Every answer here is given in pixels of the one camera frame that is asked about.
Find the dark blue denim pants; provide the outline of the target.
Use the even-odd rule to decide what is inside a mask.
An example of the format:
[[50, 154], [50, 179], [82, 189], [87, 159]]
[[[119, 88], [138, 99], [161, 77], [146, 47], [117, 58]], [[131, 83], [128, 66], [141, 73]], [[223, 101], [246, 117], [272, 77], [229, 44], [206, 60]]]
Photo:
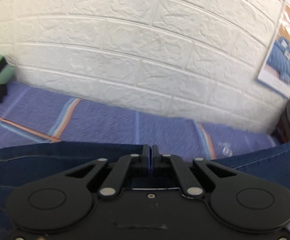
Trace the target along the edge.
[[[98, 158], [115, 162], [127, 154], [141, 154], [143, 145], [59, 142], [0, 149], [0, 239], [13, 230], [5, 201], [18, 186]], [[290, 142], [256, 152], [218, 158], [216, 163], [276, 182], [290, 190]]]

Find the blue plaid bed sheet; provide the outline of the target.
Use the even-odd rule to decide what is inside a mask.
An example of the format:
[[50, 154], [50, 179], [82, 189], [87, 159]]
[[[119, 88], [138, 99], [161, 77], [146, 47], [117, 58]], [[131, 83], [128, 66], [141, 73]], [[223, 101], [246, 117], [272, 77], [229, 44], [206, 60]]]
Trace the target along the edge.
[[226, 125], [166, 118], [11, 82], [0, 102], [0, 149], [59, 142], [157, 145], [191, 161], [228, 158], [283, 143]]

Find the bedding poster on wall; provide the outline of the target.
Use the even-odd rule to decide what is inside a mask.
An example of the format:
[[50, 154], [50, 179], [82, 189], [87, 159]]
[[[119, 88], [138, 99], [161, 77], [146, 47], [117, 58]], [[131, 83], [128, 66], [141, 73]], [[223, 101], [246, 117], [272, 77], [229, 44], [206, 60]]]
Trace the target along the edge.
[[290, 96], [290, 6], [285, 5], [277, 31], [257, 79], [281, 95]]

